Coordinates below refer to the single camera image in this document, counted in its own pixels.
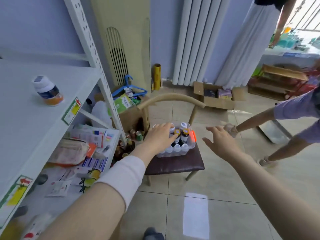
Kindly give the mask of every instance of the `green can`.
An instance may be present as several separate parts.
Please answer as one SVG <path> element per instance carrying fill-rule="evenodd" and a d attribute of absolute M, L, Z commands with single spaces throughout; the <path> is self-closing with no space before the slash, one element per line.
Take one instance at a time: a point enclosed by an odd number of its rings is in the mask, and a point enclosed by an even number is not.
<path fill-rule="evenodd" d="M 136 132 L 136 140 L 137 141 L 143 141 L 143 135 L 140 131 Z"/>

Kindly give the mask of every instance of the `white and orange bottle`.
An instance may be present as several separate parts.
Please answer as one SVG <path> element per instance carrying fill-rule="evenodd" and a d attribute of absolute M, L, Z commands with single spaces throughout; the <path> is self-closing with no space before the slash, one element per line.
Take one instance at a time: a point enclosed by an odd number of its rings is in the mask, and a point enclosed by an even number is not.
<path fill-rule="evenodd" d="M 37 76 L 32 84 L 47 105 L 56 106 L 63 101 L 63 95 L 57 86 L 46 76 Z"/>

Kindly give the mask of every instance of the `wooden chair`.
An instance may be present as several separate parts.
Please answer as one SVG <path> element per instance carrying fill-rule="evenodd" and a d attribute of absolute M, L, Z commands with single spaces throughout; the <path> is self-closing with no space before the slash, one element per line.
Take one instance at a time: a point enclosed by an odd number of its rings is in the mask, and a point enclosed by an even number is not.
<path fill-rule="evenodd" d="M 195 118 L 197 108 L 204 108 L 206 105 L 193 97 L 177 94 L 177 93 L 166 93 L 158 95 L 147 101 L 142 102 L 137 107 L 143 112 L 143 123 L 145 131 L 150 128 L 150 122 L 148 117 L 149 105 L 161 101 L 185 101 L 194 104 L 191 116 L 189 118 L 189 124 Z M 190 149 L 188 153 L 184 156 L 173 156 L 173 157 L 154 157 L 148 167 L 146 168 L 145 175 L 147 176 L 148 185 L 151 186 L 151 175 L 168 174 L 168 173 L 183 173 L 190 172 L 187 176 L 186 181 L 188 181 L 192 176 L 194 176 L 199 170 L 204 170 L 205 166 L 202 161 L 202 157 L 198 148 L 197 143 L 193 149 Z"/>

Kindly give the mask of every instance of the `window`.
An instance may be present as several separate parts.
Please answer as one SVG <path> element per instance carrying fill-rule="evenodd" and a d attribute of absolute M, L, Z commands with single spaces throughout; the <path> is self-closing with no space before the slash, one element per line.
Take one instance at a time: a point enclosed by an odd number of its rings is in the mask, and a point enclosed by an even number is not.
<path fill-rule="evenodd" d="M 320 0 L 297 0 L 285 25 L 296 29 L 308 43 L 320 36 Z"/>

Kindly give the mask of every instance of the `clear plastic box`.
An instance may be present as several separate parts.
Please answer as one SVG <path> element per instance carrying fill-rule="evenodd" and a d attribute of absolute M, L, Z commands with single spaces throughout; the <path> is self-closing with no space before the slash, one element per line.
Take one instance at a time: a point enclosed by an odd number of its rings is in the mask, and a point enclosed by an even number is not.
<path fill-rule="evenodd" d="M 176 129 L 179 129 L 181 124 L 179 123 L 173 123 L 174 127 Z M 187 128 L 189 129 L 189 136 L 185 144 L 183 144 L 180 149 L 178 149 L 178 146 L 168 147 L 166 150 L 164 150 L 161 153 L 157 154 L 157 157 L 175 157 L 175 156 L 183 156 L 188 153 L 190 149 L 193 149 L 196 146 L 196 136 L 194 134 L 194 131 L 192 130 L 191 126 L 189 123 L 186 123 Z"/>

